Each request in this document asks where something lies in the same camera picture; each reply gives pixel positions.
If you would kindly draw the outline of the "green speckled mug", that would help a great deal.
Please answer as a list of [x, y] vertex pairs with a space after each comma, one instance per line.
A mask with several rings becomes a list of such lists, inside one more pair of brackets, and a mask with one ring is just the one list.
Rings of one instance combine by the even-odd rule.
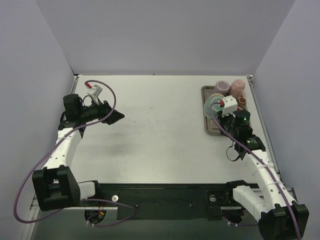
[[210, 96], [204, 103], [203, 112], [208, 119], [212, 119], [212, 116], [217, 117], [218, 112], [224, 109], [220, 105], [220, 101], [223, 99], [221, 96]]

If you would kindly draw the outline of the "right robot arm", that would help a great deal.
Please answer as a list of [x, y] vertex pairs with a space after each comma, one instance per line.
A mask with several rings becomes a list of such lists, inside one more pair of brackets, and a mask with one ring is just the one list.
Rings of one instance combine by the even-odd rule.
[[263, 195], [257, 196], [244, 181], [232, 182], [223, 192], [230, 205], [241, 204], [257, 221], [264, 240], [300, 240], [304, 236], [309, 210], [288, 192], [277, 175], [262, 140], [250, 126], [251, 114], [236, 110], [217, 115], [222, 134], [235, 143], [235, 150], [251, 171]]

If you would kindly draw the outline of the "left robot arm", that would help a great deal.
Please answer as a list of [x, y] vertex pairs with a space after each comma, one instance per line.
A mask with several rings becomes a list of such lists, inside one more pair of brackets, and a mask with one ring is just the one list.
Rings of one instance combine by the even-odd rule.
[[99, 205], [103, 193], [96, 180], [77, 182], [71, 170], [76, 148], [83, 139], [86, 124], [94, 120], [112, 125], [125, 117], [105, 101], [93, 101], [83, 105], [78, 94], [63, 98], [65, 111], [58, 126], [58, 147], [51, 153], [42, 169], [35, 170], [32, 182], [42, 211], [76, 207], [84, 199], [92, 206]]

